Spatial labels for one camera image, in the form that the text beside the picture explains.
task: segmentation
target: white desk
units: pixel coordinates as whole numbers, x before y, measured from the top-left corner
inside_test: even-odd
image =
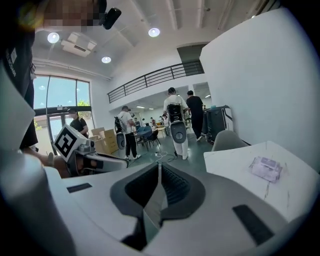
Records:
[[[273,206],[285,219],[310,211],[318,193],[320,176],[301,159],[272,141],[224,151],[205,152],[206,171],[233,180]],[[255,157],[280,162],[277,183],[268,182],[248,171]]]

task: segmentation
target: gray floor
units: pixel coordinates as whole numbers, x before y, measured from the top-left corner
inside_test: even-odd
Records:
[[[189,172],[205,172],[206,165],[204,160],[204,152],[209,152],[212,149],[212,145],[206,142],[203,138],[201,141],[196,141],[196,136],[194,133],[187,134],[188,138],[188,159],[183,160],[182,156],[178,155],[176,160],[170,162],[170,164],[181,170],[181,171],[189,171]],[[154,145],[151,144],[151,148],[149,148],[149,152],[146,147],[143,147],[141,144],[137,145],[137,153],[141,155],[141,157],[137,160],[130,160],[129,166],[137,166],[144,163],[153,163],[156,160],[160,159],[155,156],[155,152],[167,152],[168,155],[164,156],[158,162],[168,162],[168,160],[172,158],[176,158],[174,154],[174,145],[172,142],[172,138],[170,136],[160,137],[159,141],[161,143],[161,150],[159,150],[157,143]],[[124,158],[125,150],[118,150],[114,152],[112,155]]]

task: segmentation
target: small package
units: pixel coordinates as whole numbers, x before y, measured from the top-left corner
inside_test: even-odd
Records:
[[[279,162],[266,157],[255,157],[249,171],[269,182],[276,183],[280,178],[282,167]]]

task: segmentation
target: metal railing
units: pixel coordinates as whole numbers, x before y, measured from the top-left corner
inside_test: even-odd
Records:
[[[137,91],[145,89],[150,86],[155,86],[157,84],[187,77],[198,74],[204,74],[204,69],[202,68],[200,60],[184,62],[172,66],[167,66],[156,71],[150,72],[148,74],[142,75],[124,85],[114,89],[108,93],[109,102],[115,102],[124,96],[133,94]]]

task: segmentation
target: sky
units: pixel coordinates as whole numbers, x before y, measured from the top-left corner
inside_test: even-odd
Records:
[[[38,76],[33,81],[34,109],[43,109],[46,107],[48,81],[48,76]],[[90,102],[89,83],[78,81],[76,92],[76,80],[51,77],[47,106],[48,108],[57,107],[58,105],[62,105],[62,107],[76,106],[76,94],[78,102],[80,100]]]

